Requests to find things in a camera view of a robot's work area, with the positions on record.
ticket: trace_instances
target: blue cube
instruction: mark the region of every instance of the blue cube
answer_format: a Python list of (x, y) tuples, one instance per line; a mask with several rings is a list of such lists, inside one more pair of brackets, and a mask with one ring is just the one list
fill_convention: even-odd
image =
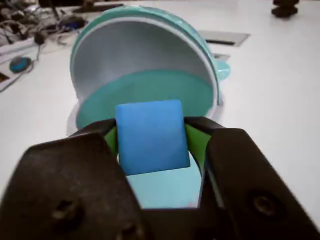
[(190, 166), (179, 100), (116, 106), (119, 164), (127, 175)]

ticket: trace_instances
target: screw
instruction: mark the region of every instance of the screw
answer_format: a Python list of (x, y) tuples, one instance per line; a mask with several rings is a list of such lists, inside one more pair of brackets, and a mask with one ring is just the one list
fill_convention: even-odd
[(276, 213), (275, 204), (266, 196), (256, 196), (253, 199), (255, 209), (267, 217), (273, 216)]
[(286, 216), (285, 205), (273, 194), (265, 190), (254, 190), (249, 193), (250, 208), (262, 217), (280, 220)]
[(83, 215), (84, 209), (79, 198), (61, 200), (52, 212), (56, 226), (65, 230), (76, 228), (81, 222)]
[(144, 232), (139, 225), (126, 222), (116, 237), (116, 240), (144, 240)]

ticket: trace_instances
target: light blue block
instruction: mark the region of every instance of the light blue block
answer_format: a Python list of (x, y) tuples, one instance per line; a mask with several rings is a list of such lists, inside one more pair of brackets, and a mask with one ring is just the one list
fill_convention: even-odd
[(199, 168), (190, 167), (127, 176), (143, 209), (196, 208), (201, 188)]
[(127, 175), (190, 166), (179, 100), (121, 104), (115, 116), (119, 164)]

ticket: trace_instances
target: blue computer mouse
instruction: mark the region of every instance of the blue computer mouse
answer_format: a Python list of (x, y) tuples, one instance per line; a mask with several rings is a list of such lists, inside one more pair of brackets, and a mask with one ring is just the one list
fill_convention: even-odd
[(30, 57), (16, 56), (11, 60), (9, 68), (13, 73), (18, 74), (26, 70), (31, 63)]

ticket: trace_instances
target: white tabletop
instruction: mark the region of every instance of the white tabletop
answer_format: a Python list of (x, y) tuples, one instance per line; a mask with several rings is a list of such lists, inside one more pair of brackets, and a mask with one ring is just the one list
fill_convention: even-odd
[[(320, 226), (320, 2), (300, 2), (290, 20), (271, 15), (270, 0), (130, 3), (170, 11), (197, 30), (251, 34), (240, 47), (210, 46), (229, 54), (231, 67), (214, 119), (248, 132)], [(36, 68), (0, 94), (0, 192), (29, 146), (66, 136), (77, 103), (70, 53), (49, 43)], [(8, 65), (0, 71), (9, 73)]]

